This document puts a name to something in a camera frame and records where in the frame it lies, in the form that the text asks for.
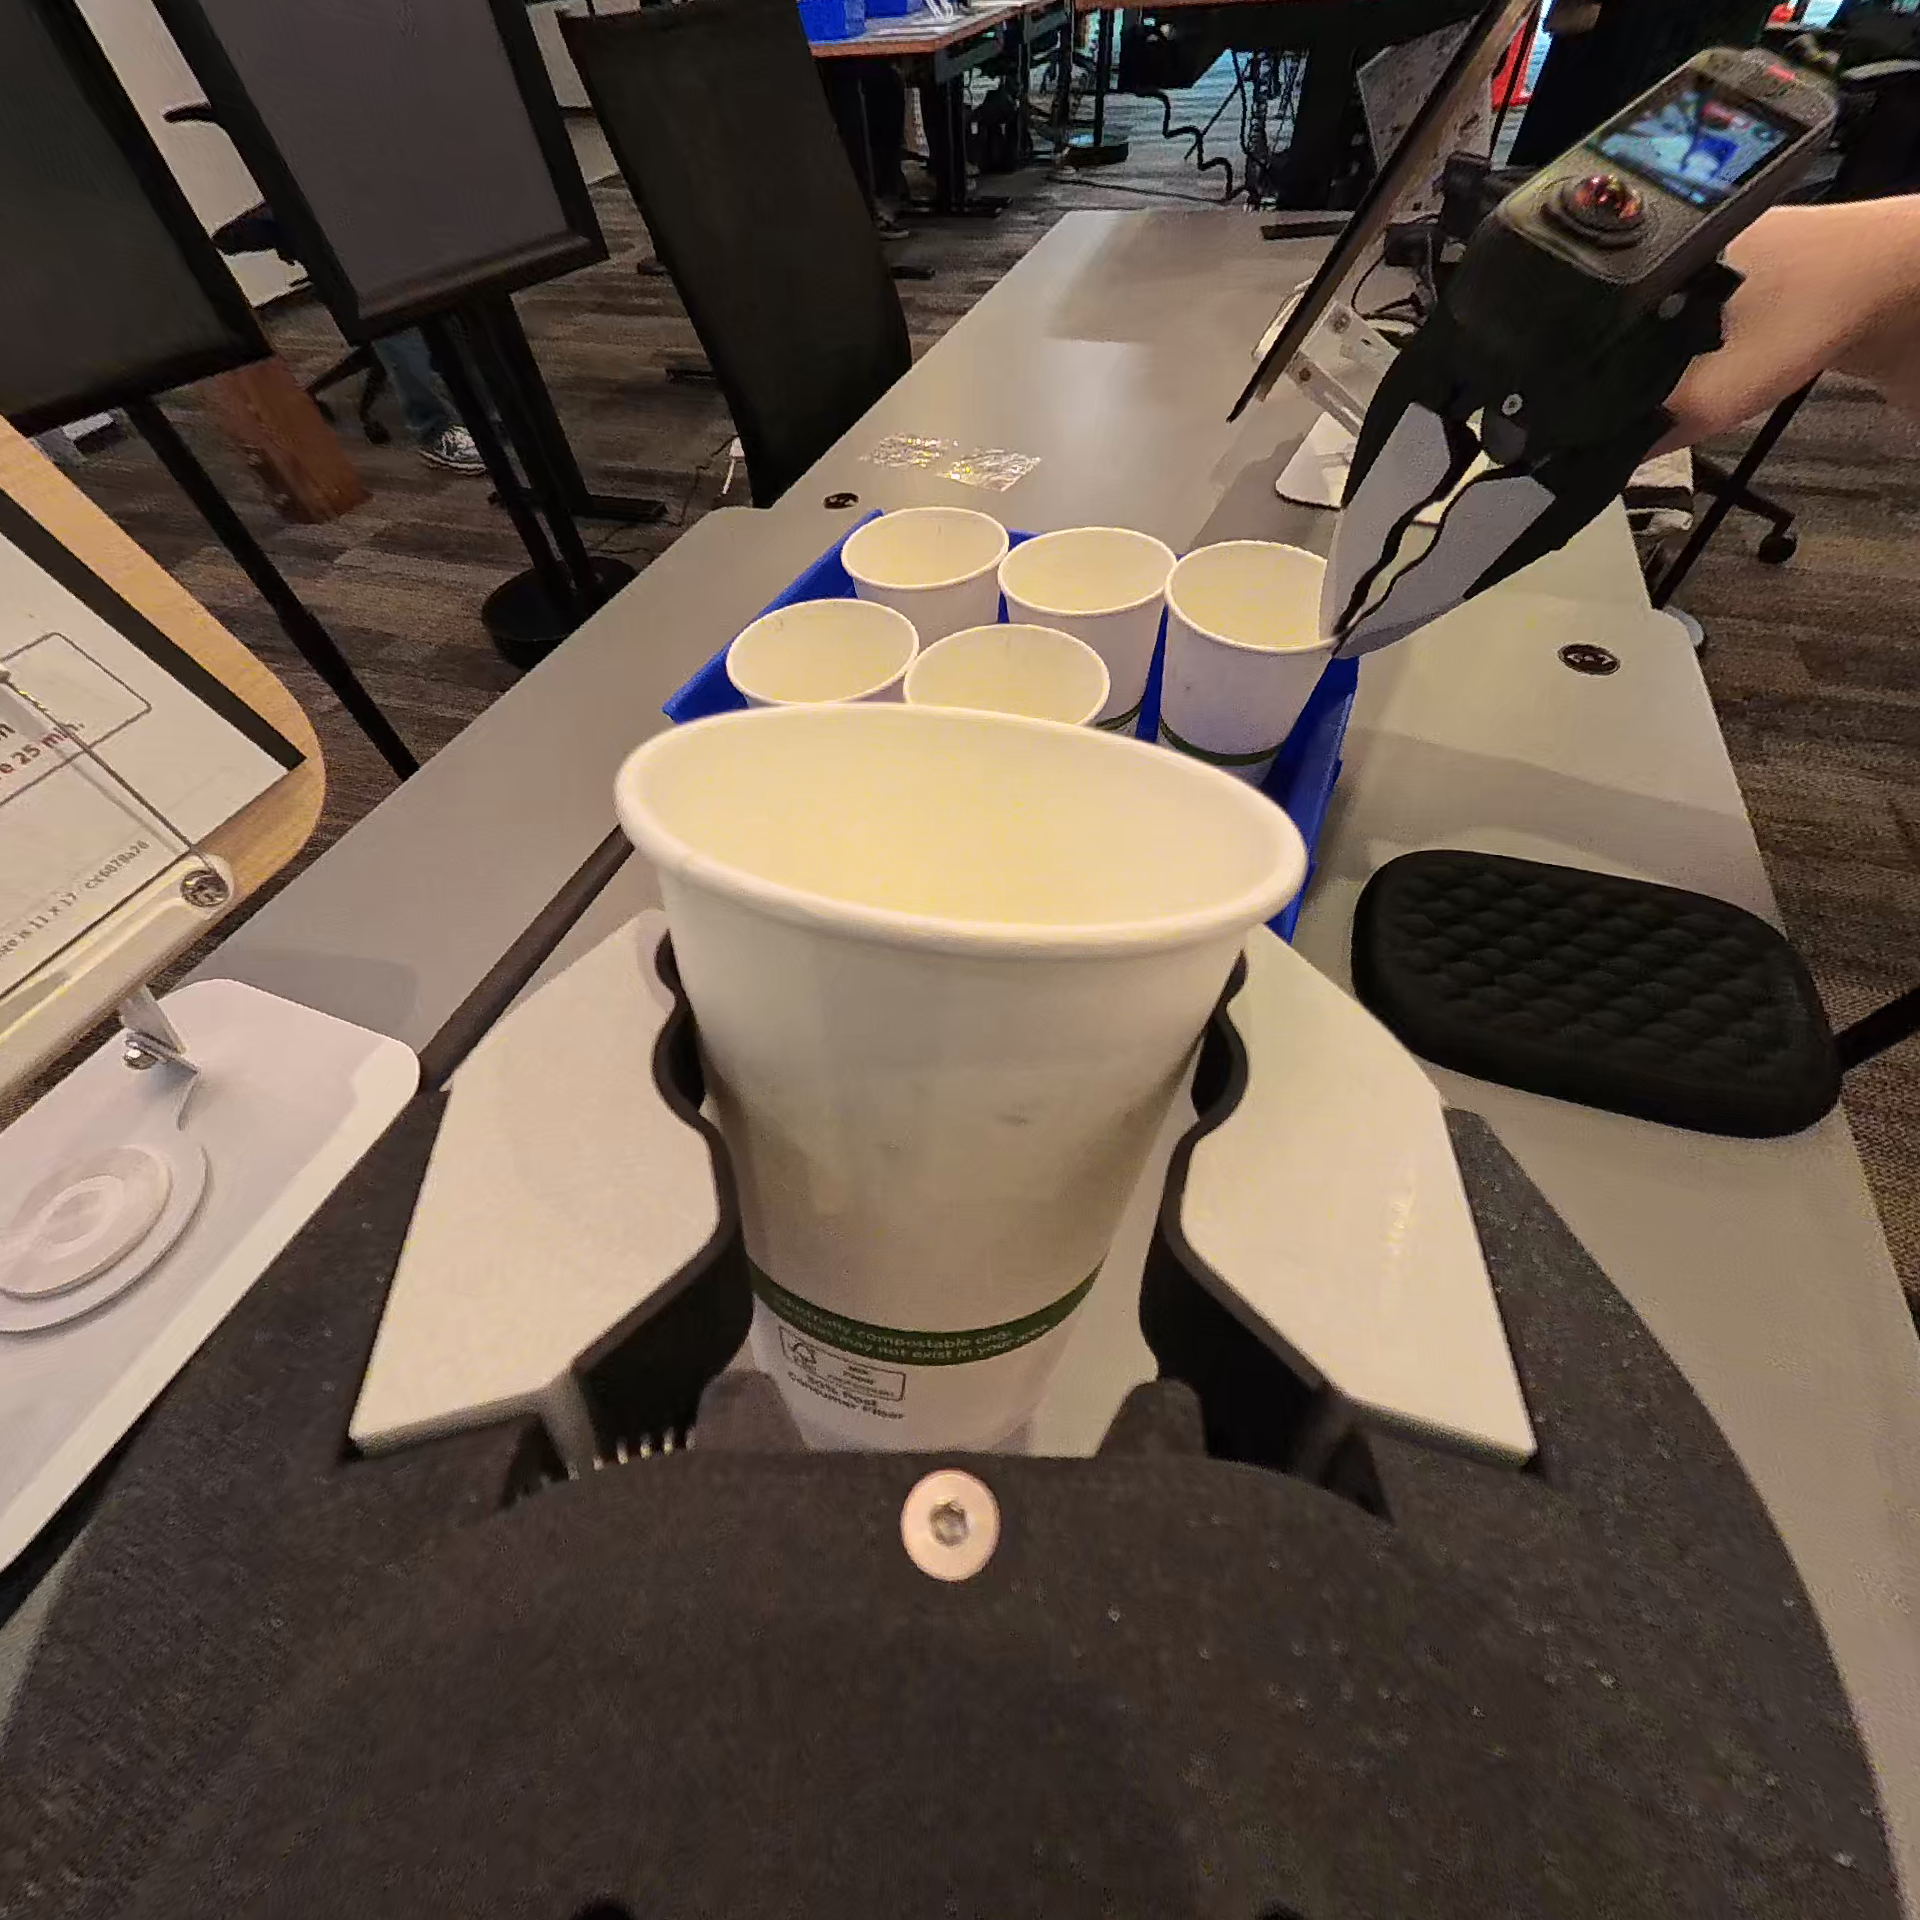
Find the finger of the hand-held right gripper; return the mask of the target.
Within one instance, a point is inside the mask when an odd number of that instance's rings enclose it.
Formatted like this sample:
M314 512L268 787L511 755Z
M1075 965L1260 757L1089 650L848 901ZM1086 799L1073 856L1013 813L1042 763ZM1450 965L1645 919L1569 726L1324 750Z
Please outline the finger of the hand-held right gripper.
M1408 399L1371 460L1357 457L1320 586L1320 637L1333 654L1374 654L1450 611L1450 582L1407 539L1419 515L1464 475L1464 421Z
M1558 449L1511 464L1464 449L1459 483L1417 515L1404 553L1431 546L1450 582L1445 617L1561 551L1626 483L1628 457L1614 449Z

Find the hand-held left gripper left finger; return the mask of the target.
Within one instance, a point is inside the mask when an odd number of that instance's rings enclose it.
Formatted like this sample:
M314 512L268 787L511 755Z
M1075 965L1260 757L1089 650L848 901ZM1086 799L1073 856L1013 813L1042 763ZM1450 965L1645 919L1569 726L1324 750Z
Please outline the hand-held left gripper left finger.
M351 1441L532 1420L564 1463L692 1441L755 1316L669 925L521 994L452 1072Z

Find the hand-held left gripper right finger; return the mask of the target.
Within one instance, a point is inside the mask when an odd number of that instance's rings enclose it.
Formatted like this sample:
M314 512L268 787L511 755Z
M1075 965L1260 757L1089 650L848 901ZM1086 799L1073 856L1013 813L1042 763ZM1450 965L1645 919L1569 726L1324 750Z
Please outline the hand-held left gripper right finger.
M1520 1369L1427 1067L1291 945L1244 945L1165 1172L1160 1245L1256 1352L1373 1426L1506 1468Z

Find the blue plastic bin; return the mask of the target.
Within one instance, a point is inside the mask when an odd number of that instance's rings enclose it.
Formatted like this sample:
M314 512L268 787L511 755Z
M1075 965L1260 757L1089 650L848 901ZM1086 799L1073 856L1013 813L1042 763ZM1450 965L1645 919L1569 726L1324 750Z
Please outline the blue plastic bin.
M881 510L854 522L857 530L870 518L882 515ZM853 580L842 563L842 543L851 537L842 533L819 557L811 560L744 628L722 644L691 678L674 690L662 709L671 722L692 722L719 716L722 712L747 709L749 704L729 681L725 656L737 636L755 624L764 611L775 611L800 602L819 602L827 597L857 597ZM1010 541L1018 543L1034 531L1010 530ZM1000 600L1000 622L1010 622ZM1166 617L1160 645L1150 669L1148 690L1138 716L1138 730L1131 734L1141 741L1165 743L1159 739L1159 713L1162 694L1162 661L1166 642ZM1318 843L1333 809L1333 796L1343 765L1348 722L1359 691L1359 663L1354 659L1328 659L1314 685L1308 704L1295 724L1293 731L1274 757L1270 771L1252 787L1264 794L1273 803L1288 813L1297 826L1308 860L1316 860Z

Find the person's right hand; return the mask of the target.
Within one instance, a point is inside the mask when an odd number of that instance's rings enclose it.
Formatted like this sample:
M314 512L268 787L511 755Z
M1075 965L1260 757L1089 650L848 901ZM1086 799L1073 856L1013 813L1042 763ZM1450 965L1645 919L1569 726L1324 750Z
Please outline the person's right hand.
M1723 344L1667 397L1655 453L1751 419L1827 371L1874 383L1918 416L1918 196L1779 204L1727 250L1740 288Z

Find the black office chair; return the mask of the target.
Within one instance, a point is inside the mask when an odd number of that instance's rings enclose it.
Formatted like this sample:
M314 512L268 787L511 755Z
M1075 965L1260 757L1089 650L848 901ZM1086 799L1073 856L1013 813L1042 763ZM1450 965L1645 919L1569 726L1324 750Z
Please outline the black office chair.
M1803 405L1812 396L1817 379L1809 379L1788 394L1759 427L1752 442L1732 466L1720 466L1707 455L1695 460L1695 478L1705 494L1703 514L1692 522L1670 566L1648 587L1648 602L1664 611L1682 582L1692 571L1699 557L1716 539L1725 522L1737 512L1766 522L1765 537L1759 543L1757 557L1769 566L1784 566L1794 560L1800 546L1799 518L1792 510L1757 489L1757 479L1779 442L1784 437Z
M769 510L915 368L800 11L579 5L558 30Z

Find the dark tilted sign board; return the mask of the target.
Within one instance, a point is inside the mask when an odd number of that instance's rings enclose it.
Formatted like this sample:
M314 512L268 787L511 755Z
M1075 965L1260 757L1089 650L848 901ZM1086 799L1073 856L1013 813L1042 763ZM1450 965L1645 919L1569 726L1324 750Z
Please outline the dark tilted sign board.
M1435 76L1433 87L1404 126L1390 155L1381 158L1377 176L1359 208L1343 227L1337 246L1300 296L1260 341L1260 354L1240 394L1227 413L1240 419L1291 374L1320 322L1359 286L1364 270L1381 251L1386 227L1394 224L1402 202L1427 190L1453 151L1453 133L1487 95L1500 60L1519 35L1528 2L1489 2L1453 48L1453 57Z

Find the black wrist rest pad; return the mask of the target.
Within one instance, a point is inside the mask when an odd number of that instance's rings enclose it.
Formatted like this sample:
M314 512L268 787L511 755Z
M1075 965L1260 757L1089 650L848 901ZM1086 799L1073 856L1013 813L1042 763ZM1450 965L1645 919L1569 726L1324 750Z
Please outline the black wrist rest pad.
M1842 1097L1788 938L1663 882L1407 851L1357 898L1350 976L1422 1062L1515 1092L1730 1139L1803 1134Z

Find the clear crinkled plastic piece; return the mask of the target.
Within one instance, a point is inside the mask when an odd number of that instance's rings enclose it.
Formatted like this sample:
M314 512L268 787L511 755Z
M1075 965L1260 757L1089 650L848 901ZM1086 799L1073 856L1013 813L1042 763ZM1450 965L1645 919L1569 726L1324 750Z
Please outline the clear crinkled plastic piece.
M874 467L924 472L976 492L1006 494L1037 472L1038 453L993 444L963 444L939 436L889 434L863 451Z

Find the printed instruction sign board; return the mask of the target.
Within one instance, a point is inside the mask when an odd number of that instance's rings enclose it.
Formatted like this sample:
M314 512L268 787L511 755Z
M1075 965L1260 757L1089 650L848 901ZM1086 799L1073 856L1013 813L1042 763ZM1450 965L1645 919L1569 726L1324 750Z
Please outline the printed instruction sign board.
M2 988L21 995L307 755L13 497L2 526Z

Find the brown wooden table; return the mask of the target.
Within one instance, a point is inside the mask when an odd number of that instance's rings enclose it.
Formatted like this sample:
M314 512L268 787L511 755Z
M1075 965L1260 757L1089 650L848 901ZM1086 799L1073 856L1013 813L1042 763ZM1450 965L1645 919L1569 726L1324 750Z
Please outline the brown wooden table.
M870 69L891 67L927 108L929 194L909 211L944 219L993 219L1006 196L980 194L969 180L967 80L989 63L1027 61L1027 17L1032 4L921 4L913 11L869 17L864 4L798 2L798 22L815 60L851 67L853 77L827 80L829 109L854 180L877 198L877 160L869 109L857 100Z

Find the black display board stand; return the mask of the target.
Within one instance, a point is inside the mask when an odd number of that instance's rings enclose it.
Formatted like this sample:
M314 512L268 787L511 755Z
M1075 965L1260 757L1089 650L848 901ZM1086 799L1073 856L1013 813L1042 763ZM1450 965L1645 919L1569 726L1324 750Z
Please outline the black display board stand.
M2 413L23 436L125 413L397 778L420 760L164 416L272 356L78 4L2 5Z
M514 304L611 254L524 4L157 11L340 332L426 340L528 556L482 624L531 669L636 575L579 515L664 506L591 492Z

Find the white mount plate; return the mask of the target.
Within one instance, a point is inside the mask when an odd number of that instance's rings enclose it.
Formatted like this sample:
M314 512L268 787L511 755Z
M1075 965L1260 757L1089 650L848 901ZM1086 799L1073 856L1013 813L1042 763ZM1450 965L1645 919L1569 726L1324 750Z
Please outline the white mount plate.
M129 1435L420 1089L401 1040L246 982L158 1002L5 1128L2 1565Z
M1280 502L1333 514L1343 506L1359 434L1399 360L1401 340L1337 298L1285 366L1285 381L1314 408L1308 431L1274 478Z

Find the wooden post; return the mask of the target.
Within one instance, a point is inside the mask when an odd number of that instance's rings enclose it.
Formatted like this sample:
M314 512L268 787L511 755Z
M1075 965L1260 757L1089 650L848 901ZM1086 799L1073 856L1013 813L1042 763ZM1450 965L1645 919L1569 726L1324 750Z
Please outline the wooden post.
M284 522L331 523L370 502L345 442L282 356L206 376L187 396Z

